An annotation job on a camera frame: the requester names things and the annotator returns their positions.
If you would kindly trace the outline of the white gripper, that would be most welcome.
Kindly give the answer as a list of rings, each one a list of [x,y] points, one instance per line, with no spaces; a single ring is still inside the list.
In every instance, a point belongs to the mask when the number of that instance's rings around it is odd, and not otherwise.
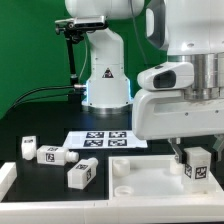
[[[132,130],[142,140],[168,139],[175,161],[184,163],[179,137],[215,135],[213,148],[224,148],[224,87],[220,97],[190,101],[185,89],[147,91],[140,89],[133,101]]]

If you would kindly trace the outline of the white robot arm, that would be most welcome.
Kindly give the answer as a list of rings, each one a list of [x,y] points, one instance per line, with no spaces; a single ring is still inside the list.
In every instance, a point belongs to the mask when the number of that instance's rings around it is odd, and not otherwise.
[[[224,0],[137,0],[167,61],[138,75],[132,130],[143,140],[214,135],[224,150]]]

